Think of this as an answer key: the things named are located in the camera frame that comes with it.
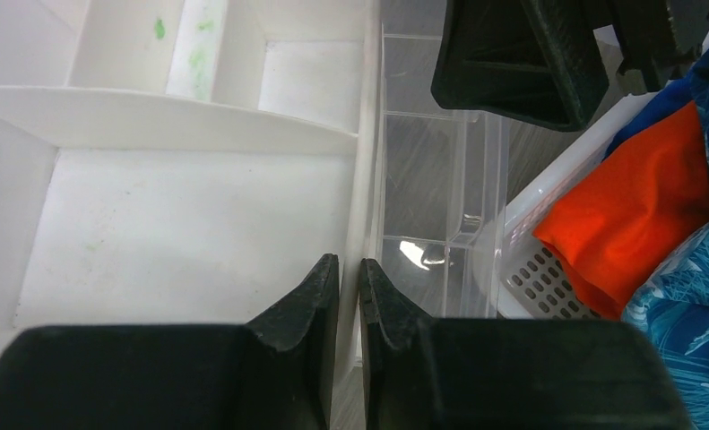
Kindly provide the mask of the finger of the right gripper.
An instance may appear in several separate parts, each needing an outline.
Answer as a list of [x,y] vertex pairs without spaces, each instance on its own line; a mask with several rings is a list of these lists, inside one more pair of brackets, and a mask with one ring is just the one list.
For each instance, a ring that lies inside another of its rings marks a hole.
[[448,110],[584,129],[609,78],[585,1],[449,1],[431,82]]
[[592,1],[591,26],[613,28],[624,92],[656,92],[686,75],[703,54],[709,0]]

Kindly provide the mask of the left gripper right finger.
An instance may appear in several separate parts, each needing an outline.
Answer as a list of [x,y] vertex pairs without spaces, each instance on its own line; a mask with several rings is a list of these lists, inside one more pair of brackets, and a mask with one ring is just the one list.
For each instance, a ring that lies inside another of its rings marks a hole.
[[437,318],[359,267],[370,429],[689,429],[642,332],[604,320]]

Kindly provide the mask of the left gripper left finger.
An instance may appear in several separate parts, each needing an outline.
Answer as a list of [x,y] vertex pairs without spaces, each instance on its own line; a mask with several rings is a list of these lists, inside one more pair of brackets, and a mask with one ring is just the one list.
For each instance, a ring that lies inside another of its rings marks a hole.
[[339,261],[242,324],[64,325],[0,356],[0,429],[326,429]]

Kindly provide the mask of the orange garment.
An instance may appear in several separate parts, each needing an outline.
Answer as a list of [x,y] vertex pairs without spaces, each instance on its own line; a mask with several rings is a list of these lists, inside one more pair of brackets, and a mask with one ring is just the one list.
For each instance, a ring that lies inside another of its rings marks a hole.
[[709,171],[695,104],[623,142],[533,230],[577,298],[617,320],[635,291],[709,221]]

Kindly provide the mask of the white divided organizer tray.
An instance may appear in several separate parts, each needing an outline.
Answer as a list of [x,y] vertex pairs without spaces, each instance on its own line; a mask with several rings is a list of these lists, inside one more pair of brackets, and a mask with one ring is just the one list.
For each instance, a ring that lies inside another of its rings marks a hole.
[[430,86],[443,1],[0,1],[0,354],[54,324],[243,323],[340,261],[496,313],[506,128]]

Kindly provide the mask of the blue patterned garment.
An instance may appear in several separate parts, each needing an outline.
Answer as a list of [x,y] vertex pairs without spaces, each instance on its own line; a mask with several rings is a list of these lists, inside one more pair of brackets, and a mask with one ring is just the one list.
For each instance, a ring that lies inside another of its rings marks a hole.
[[[709,48],[687,79],[709,171]],[[635,292],[622,319],[657,348],[693,428],[709,429],[709,222],[660,264]]]

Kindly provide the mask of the blue cloth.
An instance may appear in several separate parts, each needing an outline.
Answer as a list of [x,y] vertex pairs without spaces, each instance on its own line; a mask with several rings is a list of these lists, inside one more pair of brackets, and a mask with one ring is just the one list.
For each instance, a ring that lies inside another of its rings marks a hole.
[[623,142],[677,112],[691,100],[690,83],[687,77],[671,81],[614,135],[603,158],[606,159]]

